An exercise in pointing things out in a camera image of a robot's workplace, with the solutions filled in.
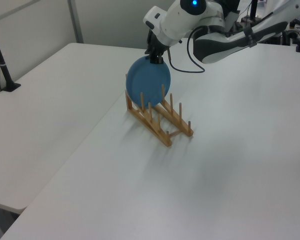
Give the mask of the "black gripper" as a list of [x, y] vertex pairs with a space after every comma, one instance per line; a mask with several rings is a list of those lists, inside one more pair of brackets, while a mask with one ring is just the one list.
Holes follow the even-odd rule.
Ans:
[[157, 36], [150, 29], [147, 36], [147, 48], [144, 52], [145, 55], [149, 55], [149, 60], [151, 64], [163, 64], [163, 54], [169, 49], [169, 46], [161, 43]]

